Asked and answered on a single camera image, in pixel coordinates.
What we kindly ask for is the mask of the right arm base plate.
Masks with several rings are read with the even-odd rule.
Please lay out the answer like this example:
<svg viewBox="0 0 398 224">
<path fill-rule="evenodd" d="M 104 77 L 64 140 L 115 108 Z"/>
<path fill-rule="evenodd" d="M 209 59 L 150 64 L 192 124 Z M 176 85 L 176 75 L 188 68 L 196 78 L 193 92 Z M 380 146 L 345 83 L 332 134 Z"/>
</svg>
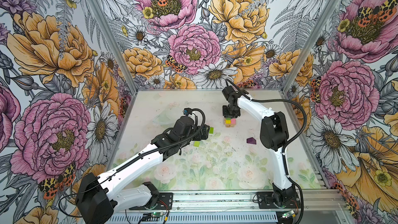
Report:
<svg viewBox="0 0 398 224">
<path fill-rule="evenodd" d="M 299 209 L 302 205 L 296 192 L 257 192 L 253 202 L 258 204 L 259 209 L 272 208 L 294 208 Z"/>
</svg>

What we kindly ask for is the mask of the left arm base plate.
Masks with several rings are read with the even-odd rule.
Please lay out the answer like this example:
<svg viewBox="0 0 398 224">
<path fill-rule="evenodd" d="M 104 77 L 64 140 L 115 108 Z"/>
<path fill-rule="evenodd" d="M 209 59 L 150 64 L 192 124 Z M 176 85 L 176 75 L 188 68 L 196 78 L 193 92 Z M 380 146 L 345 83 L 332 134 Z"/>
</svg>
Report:
<svg viewBox="0 0 398 224">
<path fill-rule="evenodd" d="M 151 210 L 171 210 L 173 207 L 174 194 L 171 192 L 161 192 L 157 200 L 150 200 L 150 202 L 144 206 L 131 207 L 131 211 L 151 211 Z"/>
</svg>

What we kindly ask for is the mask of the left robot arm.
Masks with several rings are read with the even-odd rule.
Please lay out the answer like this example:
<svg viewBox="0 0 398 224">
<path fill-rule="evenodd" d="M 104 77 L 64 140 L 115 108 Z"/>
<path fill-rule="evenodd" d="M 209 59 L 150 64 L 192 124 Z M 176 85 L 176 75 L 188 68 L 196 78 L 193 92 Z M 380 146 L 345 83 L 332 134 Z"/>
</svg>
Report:
<svg viewBox="0 0 398 224">
<path fill-rule="evenodd" d="M 179 153 L 192 141 L 207 140 L 210 126 L 181 116 L 172 128 L 157 135 L 141 152 L 123 164 L 99 175 L 88 173 L 81 180 L 75 204 L 86 224 L 104 224 L 114 212 L 132 207 L 153 208 L 159 191 L 151 182 L 134 188 L 130 195 L 122 190 L 149 169 Z"/>
</svg>

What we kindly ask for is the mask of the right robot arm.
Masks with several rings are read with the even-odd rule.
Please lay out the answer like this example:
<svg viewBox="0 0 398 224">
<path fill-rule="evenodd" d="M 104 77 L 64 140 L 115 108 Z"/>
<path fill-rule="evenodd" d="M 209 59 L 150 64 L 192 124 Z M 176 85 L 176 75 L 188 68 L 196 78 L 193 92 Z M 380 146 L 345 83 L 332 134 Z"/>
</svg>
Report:
<svg viewBox="0 0 398 224">
<path fill-rule="evenodd" d="M 286 100 L 256 100 L 246 91 L 235 90 L 233 86 L 226 86 L 222 94 L 228 102 L 222 109 L 225 118 L 238 118 L 240 111 L 244 110 L 260 122 L 260 141 L 271 153 L 274 171 L 272 202 L 277 207 L 287 206 L 298 195 L 286 160 L 286 149 L 290 144 L 286 116 L 263 105 Z"/>
</svg>

